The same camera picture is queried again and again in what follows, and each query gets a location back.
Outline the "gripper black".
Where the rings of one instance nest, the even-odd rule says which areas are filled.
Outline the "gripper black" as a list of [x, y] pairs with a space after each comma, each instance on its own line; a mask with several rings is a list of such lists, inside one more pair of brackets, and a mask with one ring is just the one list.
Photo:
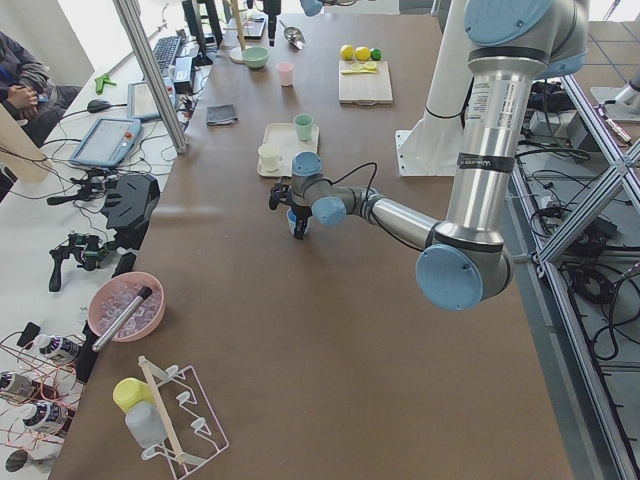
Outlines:
[[288, 184], [282, 182], [274, 184], [269, 193], [268, 205], [272, 211], [275, 211], [280, 205], [285, 205], [288, 209], [291, 208], [297, 217], [296, 227], [293, 232], [294, 238], [297, 240], [304, 239], [305, 227], [307, 226], [307, 221], [312, 217], [312, 211], [310, 207], [299, 205], [294, 201], [291, 187]]
[[267, 14], [268, 43], [275, 45], [276, 15], [281, 14], [281, 0], [263, 0], [263, 11]]

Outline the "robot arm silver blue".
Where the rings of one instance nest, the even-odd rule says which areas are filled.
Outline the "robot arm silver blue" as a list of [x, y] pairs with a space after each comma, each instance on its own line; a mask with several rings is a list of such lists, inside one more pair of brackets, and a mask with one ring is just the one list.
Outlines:
[[533, 82], [579, 70], [586, 54], [585, 1], [470, 1], [462, 28], [470, 42], [462, 145], [447, 215], [435, 220], [371, 187], [341, 187], [311, 152], [298, 153], [289, 183], [269, 206], [286, 205], [295, 238], [310, 219], [334, 226], [357, 215], [420, 253], [416, 280], [436, 306], [460, 311], [501, 293], [512, 262], [499, 232], [501, 205]]
[[[338, 0], [300, 0], [303, 12], [306, 16], [312, 17], [321, 12], [325, 6], [346, 7], [355, 4], [355, 1]], [[270, 47], [275, 45], [278, 16], [281, 14], [280, 0], [263, 0], [263, 12], [267, 15], [268, 43]]]

